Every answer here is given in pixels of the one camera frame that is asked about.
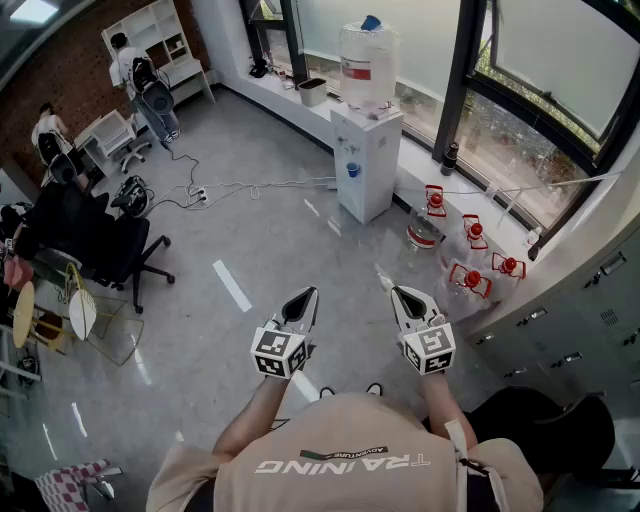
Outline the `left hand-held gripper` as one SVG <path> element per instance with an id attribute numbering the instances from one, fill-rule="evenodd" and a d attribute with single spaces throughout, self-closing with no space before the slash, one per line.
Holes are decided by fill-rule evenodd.
<path id="1" fill-rule="evenodd" d="M 319 292 L 314 286 L 296 290 L 263 327 L 251 345 L 251 359 L 258 373 L 289 380 L 310 358 Z"/>

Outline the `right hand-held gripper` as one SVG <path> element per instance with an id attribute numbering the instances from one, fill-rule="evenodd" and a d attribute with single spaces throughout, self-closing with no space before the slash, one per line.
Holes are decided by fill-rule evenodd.
<path id="1" fill-rule="evenodd" d="M 393 287 L 390 296 L 399 329 L 408 331 L 399 334 L 399 342 L 411 366 L 420 375 L 450 368 L 456 354 L 451 324 L 422 324 L 413 329 L 415 320 L 431 320 L 439 314 L 433 298 L 408 286 Z"/>

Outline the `person's right forearm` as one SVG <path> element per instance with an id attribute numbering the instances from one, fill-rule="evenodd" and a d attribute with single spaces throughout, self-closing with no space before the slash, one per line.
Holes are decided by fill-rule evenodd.
<path id="1" fill-rule="evenodd" d="M 452 395 L 443 372 L 434 372 L 420 378 L 431 432 L 442 438 L 450 438 L 445 425 L 457 420 L 464 432 L 467 447 L 478 444 L 476 434 L 466 415 Z"/>

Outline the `person's left forearm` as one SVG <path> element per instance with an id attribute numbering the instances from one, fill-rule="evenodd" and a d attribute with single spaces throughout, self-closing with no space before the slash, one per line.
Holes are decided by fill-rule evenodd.
<path id="1" fill-rule="evenodd" d="M 268 434 L 288 385 L 286 379 L 265 377 L 247 405 L 220 434 L 212 454 L 232 460 L 252 442 Z"/>

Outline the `empty water jug red label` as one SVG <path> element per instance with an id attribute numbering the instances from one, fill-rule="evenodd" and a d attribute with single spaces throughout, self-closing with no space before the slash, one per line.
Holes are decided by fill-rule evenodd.
<path id="1" fill-rule="evenodd" d="M 448 224 L 443 188 L 426 185 L 424 198 L 412 206 L 409 217 L 409 240 L 418 248 L 436 248 L 445 237 Z"/>

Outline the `beige printed t-shirt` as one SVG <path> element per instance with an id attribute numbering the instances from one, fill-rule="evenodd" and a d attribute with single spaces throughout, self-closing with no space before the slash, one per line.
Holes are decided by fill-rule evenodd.
<path id="1" fill-rule="evenodd" d="M 541 512 L 520 448 L 468 447 L 458 421 L 429 433 L 371 394 L 320 399 L 230 461 L 184 443 L 167 454 L 147 512 Z"/>

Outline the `white water dispenser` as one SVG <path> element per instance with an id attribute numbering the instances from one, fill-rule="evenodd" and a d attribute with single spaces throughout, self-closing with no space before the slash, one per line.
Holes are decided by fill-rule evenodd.
<path id="1" fill-rule="evenodd" d="M 353 217 L 366 224 L 391 205 L 404 124 L 392 107 L 379 119 L 341 104 L 330 111 L 338 199 Z M 356 162 L 360 175 L 349 177 L 346 164 Z"/>

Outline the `grey metal locker cabinet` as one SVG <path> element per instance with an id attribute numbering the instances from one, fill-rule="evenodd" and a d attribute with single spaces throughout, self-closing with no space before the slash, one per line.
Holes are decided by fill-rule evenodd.
<path id="1" fill-rule="evenodd" d="M 507 385 L 640 417 L 640 218 L 603 255 L 467 342 Z"/>

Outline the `black padded chair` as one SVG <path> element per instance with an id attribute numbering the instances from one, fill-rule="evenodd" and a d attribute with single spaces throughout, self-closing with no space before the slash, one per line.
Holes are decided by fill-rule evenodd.
<path id="1" fill-rule="evenodd" d="M 507 387 L 467 414 L 480 442 L 505 438 L 537 474 L 586 474 L 603 468 L 615 445 L 614 421 L 597 396 L 567 408 L 532 388 Z"/>

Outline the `beige waste bin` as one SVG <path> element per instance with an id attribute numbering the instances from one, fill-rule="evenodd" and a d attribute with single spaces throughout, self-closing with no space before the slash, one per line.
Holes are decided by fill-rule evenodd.
<path id="1" fill-rule="evenodd" d="M 301 82 L 298 91 L 302 104 L 308 108 L 318 106 L 327 99 L 327 83 L 322 78 L 310 78 Z"/>

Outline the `large clear water jug blue cap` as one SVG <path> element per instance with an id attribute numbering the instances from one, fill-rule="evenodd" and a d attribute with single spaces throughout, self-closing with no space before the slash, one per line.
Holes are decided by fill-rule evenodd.
<path id="1" fill-rule="evenodd" d="M 350 108 L 377 116 L 391 106 L 399 43 L 398 33 L 375 15 L 341 28 L 340 92 Z"/>

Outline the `white swivel chair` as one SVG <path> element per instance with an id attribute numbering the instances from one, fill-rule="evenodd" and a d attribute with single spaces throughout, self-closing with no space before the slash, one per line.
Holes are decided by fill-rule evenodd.
<path id="1" fill-rule="evenodd" d="M 98 166 L 107 178 L 116 171 L 127 174 L 132 160 L 144 163 L 146 159 L 142 150 L 152 146 L 149 141 L 138 139 L 135 122 L 126 120 L 118 110 L 97 120 L 90 134 L 102 155 L 102 162 Z"/>

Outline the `round wooden table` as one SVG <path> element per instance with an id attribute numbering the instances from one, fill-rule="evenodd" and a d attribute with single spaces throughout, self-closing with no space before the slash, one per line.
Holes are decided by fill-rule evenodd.
<path id="1" fill-rule="evenodd" d="M 27 282 L 21 289 L 13 315 L 13 341 L 16 348 L 22 348 L 30 335 L 35 309 L 35 289 Z"/>

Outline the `white shelf desk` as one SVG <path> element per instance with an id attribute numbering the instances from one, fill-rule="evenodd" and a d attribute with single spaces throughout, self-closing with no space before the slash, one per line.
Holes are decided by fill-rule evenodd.
<path id="1" fill-rule="evenodd" d="M 152 57 L 177 104 L 199 93 L 215 102 L 207 74 L 192 54 L 173 0 L 156 0 L 105 28 L 101 35 L 112 59 L 116 52 L 110 39 L 116 33 L 123 33 L 131 45 Z"/>

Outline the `red white checkered cloth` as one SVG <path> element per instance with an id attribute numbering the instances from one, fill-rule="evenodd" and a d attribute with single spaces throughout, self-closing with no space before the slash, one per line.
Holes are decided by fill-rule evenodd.
<path id="1" fill-rule="evenodd" d="M 108 481 L 123 474 L 107 459 L 54 469 L 38 476 L 35 485 L 50 512 L 89 512 L 89 492 L 105 502 L 115 499 Z"/>

